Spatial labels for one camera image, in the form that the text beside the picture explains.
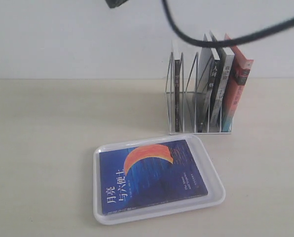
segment moon illustration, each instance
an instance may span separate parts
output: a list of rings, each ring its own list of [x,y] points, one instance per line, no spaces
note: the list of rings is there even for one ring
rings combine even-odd
[[[132,150],[126,157],[124,162],[125,175],[127,175],[128,171],[135,163],[151,157],[165,159],[173,164],[173,157],[171,156],[170,150],[167,146],[160,144],[141,146]]]

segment black wire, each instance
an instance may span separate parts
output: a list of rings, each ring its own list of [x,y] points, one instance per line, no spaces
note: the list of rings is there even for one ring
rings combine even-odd
[[[294,27],[294,17],[291,18],[290,20],[281,22],[277,25],[273,25],[268,28],[264,28],[260,31],[241,36],[235,39],[227,39],[227,40],[222,40],[218,42],[211,42],[211,41],[203,41],[203,40],[196,40],[193,39],[186,34],[184,34],[176,25],[174,22],[172,15],[170,13],[169,7],[167,0],[162,0],[163,8],[166,13],[167,20],[172,28],[172,30],[185,42],[193,45],[193,46],[198,46],[202,48],[220,48],[220,47],[230,47],[230,46],[235,46],[235,45],[240,45],[240,44],[245,44],[245,43],[250,43],[271,35],[274,35],[276,33],[279,33],[281,31],[285,31],[289,28]]]

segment upright book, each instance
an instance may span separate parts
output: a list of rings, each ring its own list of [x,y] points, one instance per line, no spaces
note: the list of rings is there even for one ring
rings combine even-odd
[[[178,45],[175,40],[172,41],[172,53],[174,60],[174,88],[175,88],[175,131],[180,131],[180,68],[181,57],[179,55]]]
[[[214,42],[223,40],[223,38],[221,38],[221,36],[218,35],[216,32],[213,33],[212,31],[210,31],[210,35]],[[217,53],[220,57],[220,66],[219,66],[219,70],[217,73],[217,77],[214,83],[213,92],[211,96],[211,104],[210,104],[210,125],[211,126],[216,126],[217,124],[220,110],[221,110],[222,99],[224,97],[230,69],[231,69],[232,62],[235,56],[235,54],[229,47],[217,48]]]
[[[101,152],[99,162],[103,215],[208,194],[186,140]]]
[[[204,34],[205,41],[212,41],[209,33]],[[207,118],[214,82],[217,76],[220,57],[214,48],[202,48],[198,64],[198,81],[195,85],[197,132],[202,132]]]
[[[228,39],[230,39],[230,37],[226,34],[225,40]],[[231,50],[234,52],[235,58],[223,99],[222,132],[229,132],[232,119],[254,62],[254,60],[251,58],[249,59],[239,47],[233,46]]]

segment book stand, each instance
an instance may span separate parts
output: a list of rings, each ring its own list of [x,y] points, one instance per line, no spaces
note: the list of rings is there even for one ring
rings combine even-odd
[[[166,102],[167,102],[167,111],[168,111],[168,125],[169,133],[180,134],[180,133],[192,133],[192,134],[230,134],[232,131],[232,123],[228,132],[221,131],[221,116],[222,116],[222,106],[220,108],[220,114],[218,123],[215,126],[212,126],[210,121],[210,105],[208,107],[207,118],[205,121],[205,128],[202,132],[197,132],[197,96],[200,96],[200,93],[195,93],[195,85],[199,84],[198,78],[198,52],[196,53],[191,71],[187,80],[184,79],[184,56],[183,52],[181,53],[180,60],[180,104],[179,104],[179,114],[180,114],[180,130],[175,131],[175,85],[174,85],[174,57],[173,52],[170,54],[167,80],[166,80]],[[195,67],[195,80],[191,79],[193,69]]]

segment plastic tray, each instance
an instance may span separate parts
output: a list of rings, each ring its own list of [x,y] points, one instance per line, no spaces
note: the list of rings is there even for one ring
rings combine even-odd
[[[179,200],[165,204],[159,204],[116,214],[103,215],[101,210],[101,186],[100,186],[100,163],[101,152],[119,150],[130,147],[151,145],[162,142],[186,140],[196,165],[202,175],[207,187],[208,195],[194,197],[186,200]],[[185,212],[222,203],[225,199],[225,189],[221,180],[207,154],[202,141],[192,134],[180,134],[166,137],[159,137],[146,140],[129,141],[123,143],[109,144],[99,147],[93,156],[93,213],[98,222],[104,225],[120,224],[137,221],[152,217],[159,217],[179,212]]]

